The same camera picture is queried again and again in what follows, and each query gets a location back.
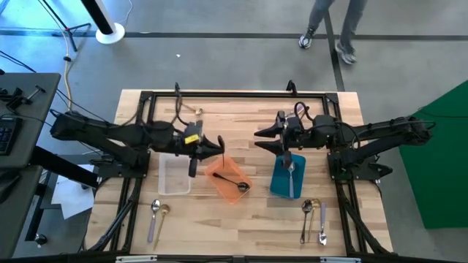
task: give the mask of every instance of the blue container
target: blue container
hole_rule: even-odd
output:
[[[292,172],[292,180],[294,182],[294,198],[299,199],[302,192],[302,182],[304,172],[306,170],[306,159],[303,156],[291,155],[294,161],[294,171]],[[273,176],[271,177],[270,192],[274,195],[284,198],[290,198],[290,172],[283,168],[283,157],[276,157]]]

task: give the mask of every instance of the light stand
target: light stand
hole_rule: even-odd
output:
[[[102,0],[81,0],[81,2],[96,23],[98,28],[96,39],[99,43],[109,45],[124,38],[125,28],[112,21]]]
[[[65,25],[64,21],[62,19],[60,19],[59,15],[57,15],[57,13],[52,9],[52,7],[49,5],[49,3],[46,2],[46,0],[42,0],[42,2],[44,2],[45,6],[52,12],[52,15],[54,17],[56,17],[57,21],[65,28],[64,31],[67,33],[68,38],[70,39],[70,43],[72,43],[73,50],[75,52],[77,52],[78,49],[76,48],[76,44],[75,44],[75,41],[73,39],[73,33],[75,33],[75,31],[77,29],[79,29],[79,28],[82,28],[82,27],[85,27],[85,26],[91,27],[91,24],[90,23],[85,23],[83,25],[73,26],[73,27],[69,28],[67,25]]]

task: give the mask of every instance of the yellow label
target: yellow label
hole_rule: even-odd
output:
[[[189,143],[192,143],[192,142],[196,142],[198,141],[200,138],[198,137],[198,134],[193,134],[191,136],[188,136],[187,138],[185,138],[185,144],[189,144]]]

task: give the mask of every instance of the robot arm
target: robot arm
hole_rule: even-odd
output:
[[[57,113],[50,133],[58,140],[83,142],[111,155],[116,161],[131,168],[138,168],[145,162],[142,150],[151,148],[160,153],[174,153],[191,158],[189,176],[194,177],[197,160],[224,153],[223,139],[218,136],[219,146],[210,142],[201,133],[202,122],[189,123],[184,131],[174,128],[172,123],[128,124],[119,126],[98,121],[77,112]]]
[[[361,163],[366,158],[400,145],[423,145],[431,138],[426,122],[414,117],[370,123],[363,126],[350,126],[329,115],[317,115],[311,119],[313,126],[305,129],[296,115],[286,118],[283,111],[276,115],[275,124],[257,131],[259,137],[275,137],[273,142],[256,142],[255,145],[283,156],[283,166],[289,167],[290,148],[321,148],[326,146],[332,151],[339,150],[341,165],[348,167]],[[360,146],[362,140],[374,140]]]

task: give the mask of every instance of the wooden tabletop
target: wooden tabletop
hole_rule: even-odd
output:
[[[136,111],[141,90],[123,90],[118,104],[116,123],[128,120]],[[226,154],[252,180],[251,191],[230,205],[216,191],[211,181],[203,174],[214,159],[202,161],[197,177],[192,180],[192,190],[184,196],[158,194],[158,153],[151,152],[147,178],[143,181],[138,205],[132,254],[194,254],[194,255],[262,255],[262,256],[340,256],[345,255],[336,189],[328,174],[327,149],[293,150],[306,157],[302,196],[288,200],[273,196],[269,191],[275,156],[254,145],[254,132],[273,124],[278,110],[291,111],[297,99],[267,98],[184,98],[184,104],[203,108],[203,132],[216,142],[221,135],[226,143]],[[312,117],[323,114],[322,102],[318,99],[302,99],[310,106]],[[170,121],[174,116],[174,98],[159,97],[154,119]],[[358,95],[354,92],[339,93],[339,105],[344,122],[353,126],[363,124]],[[195,115],[183,108],[181,117],[194,121]],[[305,121],[306,127],[311,124]],[[113,178],[97,192],[95,205],[88,223],[86,245],[95,244],[116,216],[122,179]],[[368,181],[357,181],[361,217],[380,241],[392,251],[385,214],[377,188]],[[150,204],[154,199],[171,208],[162,226],[156,250],[147,244],[151,214]],[[320,209],[314,214],[313,236],[310,243],[301,245],[305,199],[318,198],[325,202],[326,246],[317,242],[320,229]],[[127,220],[122,225],[120,244],[123,243]],[[357,248],[355,227],[350,222],[353,244]]]

